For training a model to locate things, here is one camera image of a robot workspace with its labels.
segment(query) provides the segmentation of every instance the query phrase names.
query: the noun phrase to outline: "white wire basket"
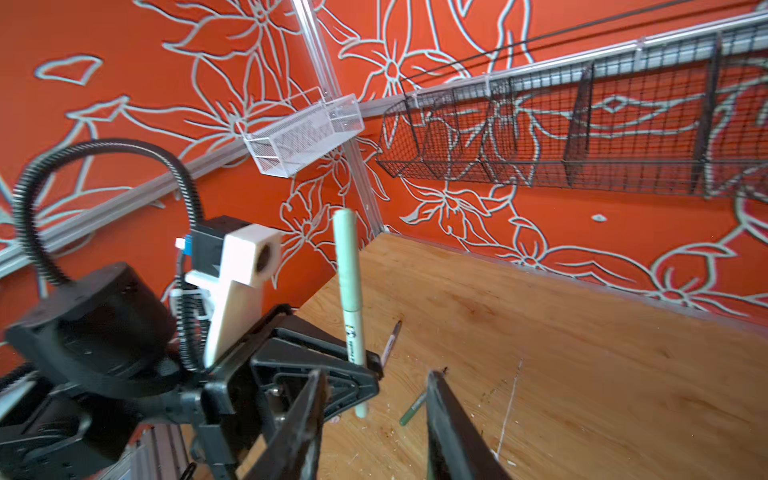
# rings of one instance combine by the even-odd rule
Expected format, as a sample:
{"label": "white wire basket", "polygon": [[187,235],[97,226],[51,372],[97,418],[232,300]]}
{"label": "white wire basket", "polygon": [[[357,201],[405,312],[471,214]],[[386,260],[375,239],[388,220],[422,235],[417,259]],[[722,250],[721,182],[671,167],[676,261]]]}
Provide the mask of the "white wire basket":
{"label": "white wire basket", "polygon": [[243,134],[259,171],[288,178],[360,133],[364,128],[355,95],[319,101],[255,134]]}

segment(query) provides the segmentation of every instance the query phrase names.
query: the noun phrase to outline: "black wire basket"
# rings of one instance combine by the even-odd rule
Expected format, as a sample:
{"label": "black wire basket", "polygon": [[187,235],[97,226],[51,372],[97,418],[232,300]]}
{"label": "black wire basket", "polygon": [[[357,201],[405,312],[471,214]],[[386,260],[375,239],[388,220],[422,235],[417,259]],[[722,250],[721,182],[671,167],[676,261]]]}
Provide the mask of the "black wire basket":
{"label": "black wire basket", "polygon": [[392,177],[765,200],[767,29],[415,91],[383,115],[377,162]]}

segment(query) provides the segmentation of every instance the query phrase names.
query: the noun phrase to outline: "zip tie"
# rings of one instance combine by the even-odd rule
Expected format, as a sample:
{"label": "zip tie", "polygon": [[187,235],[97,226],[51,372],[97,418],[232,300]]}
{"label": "zip tie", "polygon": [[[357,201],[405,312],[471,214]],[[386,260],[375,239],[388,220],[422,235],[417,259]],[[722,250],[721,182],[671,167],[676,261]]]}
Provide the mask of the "zip tie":
{"label": "zip tie", "polygon": [[715,34],[715,51],[722,50],[723,49],[723,32],[721,30],[718,30]]}
{"label": "zip tie", "polygon": [[640,61],[642,60],[643,56],[643,50],[645,49],[645,37],[640,37],[635,41],[635,52],[634,52],[634,70],[640,70]]}
{"label": "zip tie", "polygon": [[419,89],[418,88],[413,91],[413,103],[415,104],[414,106],[416,108],[421,108],[419,106]]}

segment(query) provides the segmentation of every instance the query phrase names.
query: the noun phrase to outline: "green pen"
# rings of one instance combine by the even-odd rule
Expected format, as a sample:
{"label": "green pen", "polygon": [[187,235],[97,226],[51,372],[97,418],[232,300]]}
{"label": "green pen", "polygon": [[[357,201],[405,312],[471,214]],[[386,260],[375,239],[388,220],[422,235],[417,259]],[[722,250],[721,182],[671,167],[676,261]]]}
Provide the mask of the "green pen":
{"label": "green pen", "polygon": [[[448,367],[446,366],[442,370],[442,375],[445,376],[445,374],[448,372]],[[411,421],[413,416],[416,414],[416,412],[419,411],[420,408],[422,408],[422,405],[424,405],[424,401],[427,400],[427,389],[424,389],[424,392],[422,392],[421,395],[416,399],[416,401],[411,405],[406,412],[402,415],[400,418],[400,425],[406,426],[408,425],[408,422]]]}

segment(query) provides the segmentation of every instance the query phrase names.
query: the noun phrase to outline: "floral wall mural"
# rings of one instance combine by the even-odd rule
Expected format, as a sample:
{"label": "floral wall mural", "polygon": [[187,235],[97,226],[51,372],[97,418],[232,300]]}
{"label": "floral wall mural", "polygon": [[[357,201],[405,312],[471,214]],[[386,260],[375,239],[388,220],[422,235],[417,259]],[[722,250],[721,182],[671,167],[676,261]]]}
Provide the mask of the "floral wall mural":
{"label": "floral wall mural", "polygon": [[[697,0],[546,45],[502,48],[652,2],[614,2],[599,9],[562,0],[313,4],[343,92],[360,101],[401,94],[403,84],[409,91],[755,7]],[[5,14],[2,40],[23,48],[6,52],[6,75],[0,79],[6,111],[0,250],[15,244],[13,184],[38,155],[77,141],[119,136],[151,141],[190,161],[314,100],[301,94],[315,86],[316,78],[287,0],[27,2],[10,4]],[[441,66],[449,72],[445,77],[407,80]],[[761,280],[768,207],[762,202],[392,179],[375,162],[379,126],[378,119],[370,119],[359,142],[391,231],[768,323],[768,287]],[[85,159],[45,185],[38,221],[43,228],[67,221],[162,173],[159,165],[127,156]],[[208,217],[228,214],[286,232],[283,262],[266,304],[301,304],[319,289],[335,269],[333,211],[360,210],[349,165],[338,151],[293,179],[261,176],[244,157],[198,183]],[[173,239],[186,229],[183,208],[170,195],[57,256],[75,277],[127,261],[161,295],[173,273]],[[361,244],[372,239],[362,215],[359,232]],[[128,249],[128,244],[142,248]],[[30,268],[1,279],[0,326],[47,292]],[[17,361],[12,349],[0,348],[4,368]]]}
{"label": "floral wall mural", "polygon": [[[755,7],[692,2],[568,34],[543,46],[519,45],[512,51],[484,54],[653,2],[601,4],[596,12],[579,7],[578,2],[554,0],[382,0],[358,7],[354,14],[345,11],[342,3],[324,2],[325,12],[334,12],[354,33],[348,33],[341,45],[330,39],[328,43],[345,93],[355,93],[360,100],[401,94],[401,81],[411,91],[738,15]],[[325,12],[318,14],[320,19],[326,18]],[[418,84],[407,78],[473,55],[476,58],[442,68],[440,78],[422,75]],[[615,101],[610,102],[595,98],[593,105],[614,108]],[[637,103],[631,99],[625,103],[633,102]],[[529,124],[538,125],[528,133],[533,141],[548,134],[535,116],[538,113],[529,112]],[[370,120],[360,144],[384,222],[391,231],[672,304],[768,324],[768,284],[762,274],[768,251],[768,206],[764,203],[392,179],[375,163],[381,151],[380,125],[380,121]]]}
{"label": "floral wall mural", "polygon": [[[296,25],[287,0],[9,5],[0,35],[7,45],[24,47],[9,54],[0,80],[6,112],[0,251],[15,244],[13,185],[38,155],[78,141],[129,137],[191,161],[316,101],[316,95],[302,94],[315,87],[316,77]],[[323,27],[341,41],[350,31],[330,13]],[[67,221],[162,173],[162,166],[140,157],[86,158],[45,185],[38,224]],[[260,175],[244,157],[199,179],[198,187],[207,217],[226,214],[285,231],[283,262],[265,307],[300,305],[317,291],[336,267],[333,211],[362,210],[339,151],[293,179]],[[362,245],[372,233],[366,218],[358,218]],[[57,257],[74,277],[126,261],[166,296],[173,241],[187,230],[180,201],[170,195]],[[1,279],[0,327],[16,321],[48,288],[30,267]],[[11,348],[0,348],[3,369],[17,362]]]}

